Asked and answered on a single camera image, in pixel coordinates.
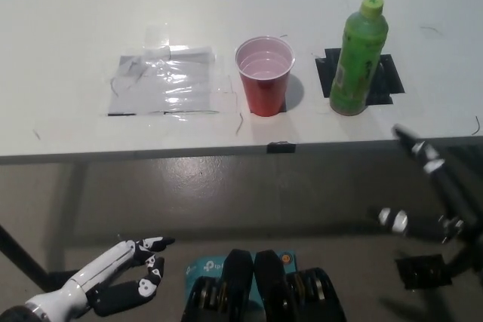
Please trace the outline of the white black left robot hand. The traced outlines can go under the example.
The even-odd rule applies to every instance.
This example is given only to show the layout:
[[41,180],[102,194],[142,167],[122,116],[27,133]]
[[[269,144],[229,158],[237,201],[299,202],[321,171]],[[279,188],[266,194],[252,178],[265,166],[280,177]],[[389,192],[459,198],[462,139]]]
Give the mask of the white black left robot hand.
[[[159,253],[175,242],[171,237],[121,241],[69,277],[64,285],[38,294],[25,306],[41,321],[71,321],[89,311],[107,317],[154,299],[164,277],[165,259]],[[145,266],[145,276],[114,284],[125,271]]]

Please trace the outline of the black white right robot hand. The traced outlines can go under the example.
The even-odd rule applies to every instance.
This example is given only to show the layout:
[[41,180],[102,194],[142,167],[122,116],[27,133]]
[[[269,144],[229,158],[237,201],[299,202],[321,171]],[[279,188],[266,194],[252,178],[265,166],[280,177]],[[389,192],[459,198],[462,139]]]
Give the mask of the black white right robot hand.
[[400,125],[395,125],[392,132],[426,175],[444,212],[440,216],[418,216],[405,209],[377,207],[373,211],[377,223],[393,234],[442,244],[454,238],[466,243],[477,239],[482,234],[482,209],[440,152]]

